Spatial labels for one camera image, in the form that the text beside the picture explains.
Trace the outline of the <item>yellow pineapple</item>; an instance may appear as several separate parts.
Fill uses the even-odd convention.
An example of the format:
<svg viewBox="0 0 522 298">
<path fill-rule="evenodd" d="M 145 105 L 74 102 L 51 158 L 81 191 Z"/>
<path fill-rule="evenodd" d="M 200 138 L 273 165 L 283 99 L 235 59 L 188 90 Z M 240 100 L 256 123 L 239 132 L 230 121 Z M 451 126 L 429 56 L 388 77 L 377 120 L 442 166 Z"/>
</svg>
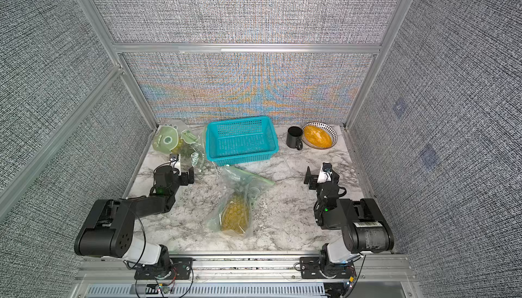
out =
<svg viewBox="0 0 522 298">
<path fill-rule="evenodd" d="M 220 214 L 220 230 L 229 235 L 247 235 L 253 204 L 253 197 L 247 193 L 233 193 Z"/>
</svg>

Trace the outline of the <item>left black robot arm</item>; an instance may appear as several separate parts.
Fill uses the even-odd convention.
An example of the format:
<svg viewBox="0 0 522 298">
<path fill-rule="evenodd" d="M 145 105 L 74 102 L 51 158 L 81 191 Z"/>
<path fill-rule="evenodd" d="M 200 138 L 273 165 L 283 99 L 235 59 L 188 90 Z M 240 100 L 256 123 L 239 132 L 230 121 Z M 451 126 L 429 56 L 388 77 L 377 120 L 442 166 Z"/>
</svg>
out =
<svg viewBox="0 0 522 298">
<path fill-rule="evenodd" d="M 97 200 L 77 235 L 74 250 L 79 256 L 114 257 L 130 268 L 163 277 L 173 269 L 168 248 L 135 238 L 135 222 L 170 212 L 180 187 L 194 183 L 194 168 L 181 172 L 169 163 L 154 170 L 148 196 L 121 200 Z"/>
</svg>

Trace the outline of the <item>clear green zip-top bag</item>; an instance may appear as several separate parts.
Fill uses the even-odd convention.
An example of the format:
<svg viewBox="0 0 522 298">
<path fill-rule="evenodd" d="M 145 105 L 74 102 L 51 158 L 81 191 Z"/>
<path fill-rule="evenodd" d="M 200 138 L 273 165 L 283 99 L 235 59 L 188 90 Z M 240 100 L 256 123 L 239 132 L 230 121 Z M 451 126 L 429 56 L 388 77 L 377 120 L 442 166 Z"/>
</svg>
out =
<svg viewBox="0 0 522 298">
<path fill-rule="evenodd" d="M 223 195 L 210 213 L 207 227 L 233 237 L 251 236 L 253 209 L 259 197 L 275 182 L 235 166 L 224 166 L 219 185 Z"/>
</svg>

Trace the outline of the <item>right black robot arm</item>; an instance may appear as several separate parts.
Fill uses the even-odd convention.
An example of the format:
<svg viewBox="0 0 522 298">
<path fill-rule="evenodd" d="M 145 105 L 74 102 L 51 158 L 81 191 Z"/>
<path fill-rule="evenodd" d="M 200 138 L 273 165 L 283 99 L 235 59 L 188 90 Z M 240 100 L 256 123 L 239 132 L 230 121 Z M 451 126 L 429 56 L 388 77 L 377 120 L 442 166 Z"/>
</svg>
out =
<svg viewBox="0 0 522 298">
<path fill-rule="evenodd" d="M 394 237 L 374 199 L 347 199 L 347 189 L 330 163 L 318 174 L 308 168 L 304 184 L 316 193 L 313 213 L 323 230 L 339 230 L 341 237 L 322 246 L 318 257 L 302 257 L 298 270 L 304 279 L 348 279 L 356 275 L 354 262 L 366 254 L 393 250 Z"/>
</svg>

